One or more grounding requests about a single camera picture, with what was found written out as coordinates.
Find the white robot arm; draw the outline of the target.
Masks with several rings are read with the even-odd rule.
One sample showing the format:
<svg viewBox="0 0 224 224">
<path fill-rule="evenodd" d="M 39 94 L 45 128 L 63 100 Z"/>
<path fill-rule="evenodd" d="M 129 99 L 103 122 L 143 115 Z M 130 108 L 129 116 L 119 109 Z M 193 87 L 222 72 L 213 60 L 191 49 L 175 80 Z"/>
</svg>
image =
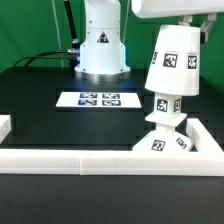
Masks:
<svg viewBox="0 0 224 224">
<path fill-rule="evenodd" d="M 91 78 L 112 78 L 129 72 L 126 48 L 120 40 L 120 1 L 84 0 L 84 7 L 86 36 L 75 71 Z M 224 0 L 131 0 L 131 7 L 139 18 L 183 16 L 184 23 L 193 15 L 207 14 L 201 26 L 201 42 L 205 43 L 216 14 L 224 12 Z"/>
</svg>

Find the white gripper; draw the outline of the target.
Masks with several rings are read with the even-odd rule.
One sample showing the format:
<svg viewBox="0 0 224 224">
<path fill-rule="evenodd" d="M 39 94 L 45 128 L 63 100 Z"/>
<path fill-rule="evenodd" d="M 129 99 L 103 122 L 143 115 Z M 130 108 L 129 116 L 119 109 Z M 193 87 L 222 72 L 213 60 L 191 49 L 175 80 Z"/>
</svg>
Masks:
<svg viewBox="0 0 224 224">
<path fill-rule="evenodd" d="M 207 14 L 200 28 L 200 43 L 208 42 L 217 14 L 224 12 L 224 0 L 132 0 L 132 11 L 139 18 L 180 16 L 178 24 L 189 26 L 192 15 Z"/>
</svg>

